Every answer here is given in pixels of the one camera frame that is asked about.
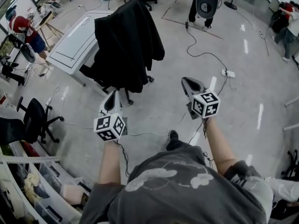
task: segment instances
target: stand base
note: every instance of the stand base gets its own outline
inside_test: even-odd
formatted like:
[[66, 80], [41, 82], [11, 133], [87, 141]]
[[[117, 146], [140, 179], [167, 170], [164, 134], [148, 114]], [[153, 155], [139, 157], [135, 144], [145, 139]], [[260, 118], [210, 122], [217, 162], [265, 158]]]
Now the stand base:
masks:
[[224, 5], [227, 6], [227, 7], [229, 7], [230, 9], [237, 10], [237, 7], [234, 4], [232, 4], [232, 3], [228, 2], [228, 1], [225, 1]]

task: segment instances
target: blue shorts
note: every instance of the blue shorts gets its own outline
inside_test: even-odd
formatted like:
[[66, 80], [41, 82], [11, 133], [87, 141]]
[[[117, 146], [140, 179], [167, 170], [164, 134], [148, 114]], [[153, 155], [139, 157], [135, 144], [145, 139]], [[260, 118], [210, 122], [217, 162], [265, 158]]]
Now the blue shorts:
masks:
[[46, 49], [46, 43], [43, 41], [43, 39], [39, 34], [37, 34], [31, 40], [31, 42], [29, 42], [29, 44], [32, 47], [33, 51], [38, 54]]

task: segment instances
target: gray floor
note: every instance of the gray floor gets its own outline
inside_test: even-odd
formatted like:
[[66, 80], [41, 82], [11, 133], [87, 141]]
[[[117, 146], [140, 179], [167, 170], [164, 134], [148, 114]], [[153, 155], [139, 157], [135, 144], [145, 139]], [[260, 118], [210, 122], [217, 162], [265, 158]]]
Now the gray floor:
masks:
[[[181, 121], [187, 111], [187, 98], [181, 87], [182, 77], [193, 77], [206, 85], [210, 84], [212, 77], [216, 77], [216, 91], [219, 91], [224, 81], [220, 74], [223, 66], [215, 57], [203, 55], [193, 58], [187, 54], [186, 49], [194, 40], [180, 23], [186, 21], [192, 0], [175, 1], [158, 0], [158, 4], [153, 4], [151, 14], [165, 48], [164, 60], [154, 61], [152, 71], [149, 72], [155, 78], [154, 83], [144, 86], [142, 93], [131, 95], [135, 101], [132, 106], [126, 103], [124, 92], [121, 91], [129, 133], [160, 134], [148, 133], [121, 138], [120, 143], [129, 155], [129, 171], [160, 150], [166, 141], [164, 135], [168, 128], [176, 129], [183, 141], [189, 141], [194, 135], [199, 120], [192, 121], [189, 115], [186, 115]], [[99, 2], [73, 0], [63, 6], [64, 10], [58, 16], [80, 4], [88, 10], [97, 7]], [[267, 25], [254, 17], [251, 11], [243, 9], [242, 0], [236, 0], [236, 4], [238, 11], [252, 22], [254, 29], [265, 34]], [[110, 2], [110, 9], [115, 10], [121, 5], [122, 1], [113, 0]], [[161, 19], [168, 8], [170, 9], [164, 18], [176, 22]], [[107, 3], [103, 3], [98, 9], [107, 10]], [[66, 31], [84, 13], [84, 8], [76, 9], [62, 18], [55, 18], [51, 23]], [[284, 102], [298, 93], [298, 69], [293, 62], [285, 63], [281, 59], [283, 49], [272, 41], [271, 30], [268, 31], [266, 39], [268, 57], [265, 42], [260, 35], [252, 30], [249, 22], [240, 14], [224, 5], [217, 11], [213, 27], [208, 31], [219, 38], [199, 30], [203, 24], [204, 19], [197, 19], [194, 26], [198, 29], [189, 29], [197, 39], [197, 44], [189, 51], [194, 55], [212, 52], [229, 70], [236, 73], [231, 85], [236, 87], [237, 91], [230, 89], [227, 83], [220, 95], [218, 124], [239, 159], [250, 162], [262, 176], [275, 176], [288, 165], [286, 151], [296, 145], [297, 133], [284, 133], [282, 127], [299, 121], [299, 115], [294, 115], [294, 108], [284, 107]], [[39, 72], [41, 67], [36, 67], [36, 71]], [[18, 89], [16, 100], [22, 95], [25, 105], [33, 97], [46, 103], [48, 98], [53, 96], [54, 110], [51, 115], [54, 116], [61, 113], [63, 94], [65, 120], [92, 127], [103, 98], [90, 87], [80, 86], [58, 68], [51, 68], [51, 72], [45, 78], [38, 78], [32, 73], [27, 86]], [[7, 118], [15, 116], [11, 112], [4, 112]], [[66, 123], [57, 122], [52, 128], [54, 135], [59, 137], [61, 142], [49, 142], [45, 148], [51, 154], [60, 155], [62, 165], [73, 175], [85, 176], [90, 181], [96, 180], [103, 150], [103, 142], [99, 137], [92, 129]], [[193, 143], [211, 155], [202, 130], [200, 135], [196, 135]], [[125, 183], [123, 159], [121, 169], [122, 181]]]

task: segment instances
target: black jacket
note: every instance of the black jacket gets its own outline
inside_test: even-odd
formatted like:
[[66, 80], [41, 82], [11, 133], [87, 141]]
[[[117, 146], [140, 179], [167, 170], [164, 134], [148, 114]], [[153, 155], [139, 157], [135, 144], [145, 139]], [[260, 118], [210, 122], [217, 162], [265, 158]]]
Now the black jacket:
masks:
[[140, 93], [148, 82], [146, 69], [152, 59], [161, 61], [165, 51], [155, 23], [140, 0], [130, 0], [112, 15], [95, 20], [99, 51], [93, 74], [105, 85]]

